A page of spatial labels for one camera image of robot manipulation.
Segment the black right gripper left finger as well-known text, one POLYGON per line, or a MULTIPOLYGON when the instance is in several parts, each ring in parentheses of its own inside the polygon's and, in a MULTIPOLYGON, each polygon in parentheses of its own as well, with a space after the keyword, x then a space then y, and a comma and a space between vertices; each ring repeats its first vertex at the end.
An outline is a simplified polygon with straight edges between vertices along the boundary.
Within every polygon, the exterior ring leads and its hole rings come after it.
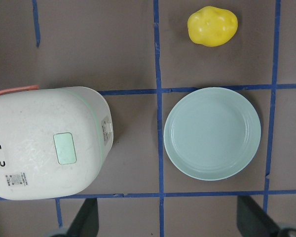
POLYGON ((96 237, 98 231, 98 202, 96 198, 87 198, 66 234, 68 237, 96 237))

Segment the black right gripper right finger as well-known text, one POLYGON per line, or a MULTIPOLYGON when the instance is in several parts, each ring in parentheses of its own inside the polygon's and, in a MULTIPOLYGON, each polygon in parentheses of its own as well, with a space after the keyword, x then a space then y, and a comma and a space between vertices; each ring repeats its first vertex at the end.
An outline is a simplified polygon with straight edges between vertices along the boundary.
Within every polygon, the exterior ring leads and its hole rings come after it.
POLYGON ((276 237, 280 231, 251 196, 237 197, 236 225, 242 237, 276 237))

